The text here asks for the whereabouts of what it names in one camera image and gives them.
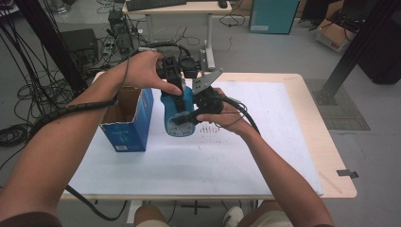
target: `box flap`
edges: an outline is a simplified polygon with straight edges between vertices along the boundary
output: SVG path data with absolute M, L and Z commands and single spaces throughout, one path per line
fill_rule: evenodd
M 334 2 L 328 5 L 327 7 L 327 12 L 326 12 L 326 19 L 331 18 L 335 12 L 337 12 L 339 9 L 342 9 L 342 5 L 344 5 L 344 0 Z
M 346 40 L 344 35 L 346 32 L 345 29 L 327 20 L 323 20 L 321 22 L 321 24 L 318 26 L 318 31 L 336 44 L 341 44 Z

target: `hand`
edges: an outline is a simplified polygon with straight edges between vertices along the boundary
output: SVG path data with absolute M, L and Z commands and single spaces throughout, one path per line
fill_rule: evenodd
M 182 91 L 177 86 L 160 79 L 156 74 L 156 62 L 163 57 L 164 55 L 159 52 L 141 52 L 129 60 L 118 64 L 115 68 L 109 70 L 109 72 L 124 77 L 127 62 L 129 61 L 125 85 L 135 88 L 156 88 L 172 95 L 181 95 Z
M 221 95 L 225 96 L 220 88 L 215 90 Z M 247 121 L 239 114 L 238 110 L 232 105 L 223 102 L 223 110 L 220 114 L 200 114 L 197 116 L 199 121 L 209 121 L 209 123 L 216 123 L 228 131 L 240 133 L 250 127 Z

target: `cardboard box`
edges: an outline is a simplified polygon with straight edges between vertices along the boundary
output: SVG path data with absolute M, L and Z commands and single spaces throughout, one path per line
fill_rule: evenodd
M 152 109 L 151 89 L 122 88 L 118 104 L 106 112 L 100 125 L 115 151 L 146 150 Z
M 342 8 L 342 4 L 343 1 L 330 4 L 326 18 L 332 17 L 337 10 Z M 344 51 L 356 36 L 356 33 L 338 26 L 327 19 L 322 21 L 317 30 L 316 40 L 339 53 Z

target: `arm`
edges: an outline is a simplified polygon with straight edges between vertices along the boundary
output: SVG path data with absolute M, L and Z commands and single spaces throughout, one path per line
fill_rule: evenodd
M 199 121 L 216 122 L 245 141 L 273 196 L 294 226 L 334 225 L 323 201 L 307 181 L 283 160 L 253 127 L 224 103 L 222 114 L 204 114 Z
M 180 89 L 160 80 L 156 62 L 163 55 L 144 52 L 130 58 L 125 85 L 158 88 L 179 95 Z M 69 105 L 111 100 L 121 87 L 127 62 L 99 77 Z M 26 145 L 0 194 L 0 220 L 26 212 L 56 216 L 60 196 L 76 172 L 106 109 L 71 113 L 45 125 Z

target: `finger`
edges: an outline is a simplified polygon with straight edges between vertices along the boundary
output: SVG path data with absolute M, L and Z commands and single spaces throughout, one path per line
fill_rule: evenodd
M 166 82 L 164 80 L 159 80 L 159 82 L 154 86 L 154 88 L 160 89 L 172 95 L 180 96 L 183 92 L 176 85 Z
M 215 91 L 216 91 L 219 95 L 225 96 L 225 94 L 224 94 L 223 90 L 221 90 L 221 88 L 215 88 Z

